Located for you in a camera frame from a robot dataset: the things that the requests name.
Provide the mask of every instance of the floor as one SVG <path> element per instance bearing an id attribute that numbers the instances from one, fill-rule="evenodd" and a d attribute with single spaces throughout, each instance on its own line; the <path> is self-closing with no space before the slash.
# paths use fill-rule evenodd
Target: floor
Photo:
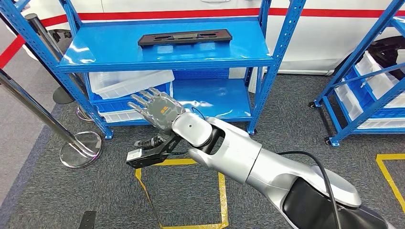
<path id="1" fill-rule="evenodd" d="M 0 51 L 13 35 L 0 26 Z M 75 116 L 75 104 L 56 105 L 57 84 L 21 49 L 4 69 L 73 133 L 95 131 L 94 124 Z M 307 103 L 328 82 L 328 77 L 280 75 L 252 138 L 268 150 L 304 150 L 325 167 L 353 183 L 363 203 L 398 229 L 405 214 L 382 175 L 377 154 L 404 153 L 404 135 L 354 135 L 340 147 L 324 144 L 328 130 L 317 110 Z M 159 166 L 142 169 L 142 181 L 156 210 L 125 164 L 126 153 L 136 140 L 156 134 L 152 126 L 116 127 L 105 141 L 102 156 L 83 169 L 64 167 L 58 156 L 63 140 L 54 135 L 22 105 L 0 90 L 1 122 L 0 229 L 78 228 L 87 210 L 96 210 L 96 229 L 159 228 L 164 226 L 220 224 L 227 228 L 287 229 L 289 226 L 259 193 L 199 165 Z M 244 128 L 244 123 L 236 123 Z M 183 151 L 186 144 L 177 150 Z M 303 156 L 289 156 L 313 164 Z M 385 161 L 400 194 L 405 194 L 405 161 Z"/>
<path id="2" fill-rule="evenodd" d="M 14 40 L 3 21 L 0 21 L 0 53 Z M 6 65 L 4 71 L 31 94 L 48 111 L 55 106 L 52 94 L 58 87 L 56 81 L 42 67 L 29 57 L 24 49 Z M 3 202 L 32 146 L 40 134 L 43 124 L 21 103 L 4 89 L 0 90 L 0 203 Z"/>

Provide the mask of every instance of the silver robotic arm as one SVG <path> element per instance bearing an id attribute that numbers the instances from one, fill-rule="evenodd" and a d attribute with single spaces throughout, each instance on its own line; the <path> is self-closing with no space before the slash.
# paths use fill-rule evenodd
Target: silver robotic arm
<path id="1" fill-rule="evenodd" d="M 184 139 L 191 145 L 188 153 L 192 159 L 241 184 L 251 185 L 277 208 L 292 228 L 337 228 L 330 195 L 319 167 L 270 152 L 252 140 L 247 132 L 217 118 L 203 120 L 194 113 L 186 112 L 181 104 L 165 93 L 150 90 L 154 95 L 148 94 L 148 101 L 141 101 L 144 108 L 133 103 L 128 105 L 161 131 L 171 133 L 171 137 L 153 153 L 139 149 L 129 152 L 129 165 L 144 167 L 155 161 L 161 162 L 166 158 L 150 161 L 150 155 L 159 158 L 162 150 L 170 150 L 169 146 L 175 147 L 178 141 Z M 219 138 L 223 141 L 215 152 L 213 148 Z M 339 210 L 341 228 L 394 229 L 377 213 L 362 206 L 352 184 L 329 170 L 326 174 Z"/>

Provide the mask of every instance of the black mat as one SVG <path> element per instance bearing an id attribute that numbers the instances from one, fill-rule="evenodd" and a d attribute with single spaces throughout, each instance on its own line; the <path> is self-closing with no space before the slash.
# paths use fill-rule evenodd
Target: black mat
<path id="1" fill-rule="evenodd" d="M 403 135 L 354 135 L 340 147 L 325 145 L 328 132 L 319 113 L 307 107 L 329 78 L 281 75 L 262 113 L 253 139 L 271 151 L 304 150 L 325 167 L 352 182 L 368 207 L 398 229 L 405 214 L 376 161 L 376 154 L 404 153 Z M 75 117 L 74 104 L 66 105 L 60 120 L 74 133 L 100 131 Z M 244 128 L 245 124 L 236 124 Z M 75 229 L 84 211 L 96 210 L 96 229 L 154 229 L 157 221 L 144 191 L 125 164 L 126 153 L 139 139 L 156 134 L 151 126 L 114 128 L 102 156 L 83 169 L 68 169 L 59 161 L 62 139 L 51 135 L 34 165 L 32 175 L 12 210 L 7 228 Z M 305 163 L 311 160 L 294 156 Z M 385 163 L 398 188 L 404 191 L 405 161 Z M 150 197 L 164 226 L 221 222 L 218 174 L 200 165 L 142 169 Z M 228 178 L 226 196 L 229 227 L 235 229 L 290 228 L 267 200 L 247 185 Z"/>

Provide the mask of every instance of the shelf board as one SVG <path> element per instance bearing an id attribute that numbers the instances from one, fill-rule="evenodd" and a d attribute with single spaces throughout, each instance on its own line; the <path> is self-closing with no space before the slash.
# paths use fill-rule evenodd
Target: shelf board
<path id="1" fill-rule="evenodd" d="M 141 48 L 144 34 L 228 29 L 233 39 Z M 58 65 L 62 72 L 269 66 L 257 17 L 84 23 Z"/>
<path id="2" fill-rule="evenodd" d="M 243 79 L 175 80 L 173 97 L 188 111 L 191 107 L 197 108 L 204 117 L 227 122 L 250 121 L 252 118 L 249 93 Z M 145 120 L 107 123 L 109 126 L 145 124 Z"/>

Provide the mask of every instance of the stanchion base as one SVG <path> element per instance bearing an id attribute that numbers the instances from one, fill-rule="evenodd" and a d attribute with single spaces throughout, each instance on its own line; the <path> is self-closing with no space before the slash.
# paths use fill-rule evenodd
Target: stanchion base
<path id="1" fill-rule="evenodd" d="M 94 162 L 98 156 L 100 156 L 101 150 L 103 148 L 103 142 L 101 137 L 94 132 L 86 131 L 75 134 L 76 139 L 90 149 L 94 156 L 85 157 L 79 153 L 76 149 L 70 146 L 69 143 L 66 143 L 60 152 L 60 159 L 62 163 L 70 168 L 81 168 L 89 165 Z"/>
<path id="2" fill-rule="evenodd" d="M 57 104 L 69 104 L 74 101 L 73 98 L 62 88 L 58 87 L 53 93 L 53 101 Z"/>
<path id="3" fill-rule="evenodd" d="M 80 105 L 77 106 L 76 109 L 76 115 L 79 117 L 81 120 L 87 122 L 87 123 L 93 123 L 94 121 L 86 114 L 86 112 L 82 109 Z"/>

